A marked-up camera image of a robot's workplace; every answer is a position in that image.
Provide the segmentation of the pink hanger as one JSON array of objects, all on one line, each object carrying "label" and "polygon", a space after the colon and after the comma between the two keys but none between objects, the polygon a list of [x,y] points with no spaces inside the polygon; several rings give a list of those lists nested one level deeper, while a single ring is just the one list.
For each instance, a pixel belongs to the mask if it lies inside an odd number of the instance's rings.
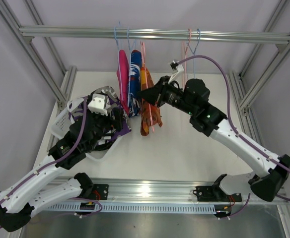
[{"label": "pink hanger", "polygon": [[[142,67],[141,67],[141,89],[148,88],[148,79],[147,79],[147,68],[146,68],[146,53],[145,53],[145,43],[141,41],[141,56],[142,56]],[[151,105],[142,99],[142,106],[141,106],[141,116],[142,116],[142,125],[141,131],[143,132],[142,135],[149,135],[150,129],[154,133],[154,123],[153,123],[153,116]]]},{"label": "pink hanger", "polygon": [[[188,29],[188,38],[187,38],[187,42],[185,41],[182,41],[181,42],[181,46],[182,46],[182,59],[185,59],[187,58],[187,55],[188,55],[188,50],[189,50],[189,46],[190,46],[190,42],[191,42],[191,29],[189,28]],[[185,87],[185,84],[186,84],[186,81],[188,79],[188,76],[187,76],[187,65],[186,65],[186,62],[183,64],[183,68],[184,68],[184,72],[182,74],[182,86]]]}]

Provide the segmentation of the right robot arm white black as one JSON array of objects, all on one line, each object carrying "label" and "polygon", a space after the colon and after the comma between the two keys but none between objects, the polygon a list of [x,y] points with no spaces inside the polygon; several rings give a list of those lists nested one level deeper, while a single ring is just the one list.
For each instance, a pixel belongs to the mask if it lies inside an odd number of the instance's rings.
[{"label": "right robot arm white black", "polygon": [[225,200],[234,193],[253,193],[264,201],[273,201],[289,176],[290,156],[269,152],[238,132],[228,116],[209,103],[209,95],[201,79],[190,79],[181,89],[168,76],[138,92],[139,97],[153,106],[169,104],[187,113],[195,130],[227,147],[252,169],[249,174],[220,175],[212,188],[215,199]]}]

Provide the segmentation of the orange patterned trousers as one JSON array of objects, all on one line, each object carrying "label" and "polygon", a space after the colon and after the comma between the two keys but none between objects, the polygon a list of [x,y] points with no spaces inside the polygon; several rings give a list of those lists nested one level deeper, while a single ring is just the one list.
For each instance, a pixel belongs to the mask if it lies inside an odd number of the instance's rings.
[{"label": "orange patterned trousers", "polygon": [[[141,90],[145,90],[154,86],[150,72],[146,67],[141,67],[140,80]],[[156,124],[160,127],[162,127],[163,125],[160,115],[160,109],[142,99],[140,129],[141,135],[148,136],[150,127],[153,127]]]}]

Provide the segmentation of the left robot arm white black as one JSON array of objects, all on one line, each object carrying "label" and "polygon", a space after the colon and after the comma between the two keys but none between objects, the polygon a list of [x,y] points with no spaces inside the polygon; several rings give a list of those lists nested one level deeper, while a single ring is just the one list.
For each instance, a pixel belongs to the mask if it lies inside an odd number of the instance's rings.
[{"label": "left robot arm white black", "polygon": [[103,137],[121,132],[126,122],[121,108],[113,108],[107,116],[91,112],[88,108],[82,113],[75,117],[64,137],[36,168],[15,185],[0,192],[0,229],[14,232],[46,207],[67,199],[93,197],[94,184],[86,173],[77,173],[62,185],[42,190],[50,181],[85,159]]}]

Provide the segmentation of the purple grey patterned trousers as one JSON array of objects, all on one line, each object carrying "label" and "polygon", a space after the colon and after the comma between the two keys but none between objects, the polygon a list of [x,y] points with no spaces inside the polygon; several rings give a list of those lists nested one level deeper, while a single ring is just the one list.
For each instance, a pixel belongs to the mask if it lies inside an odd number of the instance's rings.
[{"label": "purple grey patterned trousers", "polygon": [[105,86],[90,95],[72,100],[67,105],[72,124],[67,141],[75,143],[86,115],[83,134],[77,148],[80,152],[110,149],[121,136],[131,132],[129,120],[115,90]]}]

